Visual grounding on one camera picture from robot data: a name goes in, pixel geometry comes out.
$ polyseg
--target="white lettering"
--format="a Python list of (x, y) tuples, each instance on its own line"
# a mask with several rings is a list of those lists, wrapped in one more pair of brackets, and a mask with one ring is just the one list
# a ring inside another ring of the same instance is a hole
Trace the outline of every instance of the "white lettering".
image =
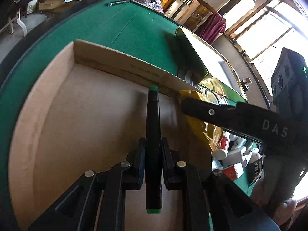
[(264, 130), (268, 130), (268, 129), (269, 129), (269, 126), (270, 126), (269, 123), (270, 123), (270, 122), (269, 122), (268, 120), (264, 119), (262, 128), (263, 128)]
[(286, 128), (286, 127), (283, 128), (282, 134), (281, 134), (282, 137), (286, 137), (287, 136), (287, 130), (288, 130), (288, 128)]
[(278, 135), (278, 126), (277, 124), (275, 125), (274, 129), (272, 130), (272, 133), (275, 132), (276, 135)]

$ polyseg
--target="white chair leg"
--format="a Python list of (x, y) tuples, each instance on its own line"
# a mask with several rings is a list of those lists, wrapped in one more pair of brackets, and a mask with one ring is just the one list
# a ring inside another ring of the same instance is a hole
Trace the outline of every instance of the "white chair leg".
[(26, 36), (27, 35), (27, 28), (26, 28), (26, 25), (20, 19), (20, 9), (17, 12), (17, 15), (18, 15), (18, 17), (17, 17), (17, 24), (19, 26), (21, 26), (21, 28), (23, 29), (23, 36)]
[(7, 28), (7, 31), (10, 33), (10, 34), (14, 34), (14, 26), (13, 26), (13, 20), (11, 19), (11, 17), (9, 17), (9, 25), (7, 27), (10, 27), (10, 30)]

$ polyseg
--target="bolt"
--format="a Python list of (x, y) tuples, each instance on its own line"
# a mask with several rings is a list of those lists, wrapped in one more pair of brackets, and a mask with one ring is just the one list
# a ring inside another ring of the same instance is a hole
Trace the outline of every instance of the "bolt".
[(92, 177), (94, 175), (94, 171), (92, 171), (92, 170), (85, 171), (84, 175), (86, 177)]
[(131, 164), (129, 163), (129, 161), (122, 161), (121, 162), (121, 167), (129, 167)]
[(184, 161), (178, 161), (178, 162), (177, 162), (177, 166), (178, 166), (178, 167), (185, 167), (185, 166), (186, 166), (186, 162), (184, 162)]
[(209, 113), (211, 116), (213, 116), (213, 115), (215, 114), (215, 110), (209, 109), (209, 110), (208, 110), (208, 113)]
[(215, 175), (215, 176), (221, 177), (222, 174), (223, 174), (223, 172), (222, 172), (222, 170), (220, 170), (220, 169), (215, 169), (215, 170), (213, 171), (213, 175)]

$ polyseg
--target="open cardboard tray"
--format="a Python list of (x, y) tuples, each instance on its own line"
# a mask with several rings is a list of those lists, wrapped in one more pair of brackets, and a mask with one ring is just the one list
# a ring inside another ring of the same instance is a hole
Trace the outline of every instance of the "open cardboard tray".
[[(145, 137), (147, 93), (159, 86), (161, 134), (182, 157), (211, 171), (211, 153), (179, 113), (178, 77), (116, 50), (76, 40), (46, 67), (18, 117), (10, 147), (10, 196), (22, 230), (86, 170), (106, 171)], [(182, 230), (180, 191), (163, 185), (163, 209), (149, 215), (145, 185), (127, 191), (126, 230)]]

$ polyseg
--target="window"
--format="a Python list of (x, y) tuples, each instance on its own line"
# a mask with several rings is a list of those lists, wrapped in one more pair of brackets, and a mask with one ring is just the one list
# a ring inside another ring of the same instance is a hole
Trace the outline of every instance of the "window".
[(229, 33), (239, 50), (258, 70), (272, 96), (270, 80), (283, 47), (291, 49), (308, 61), (308, 21), (287, 0), (271, 0), (257, 9), (245, 22)]

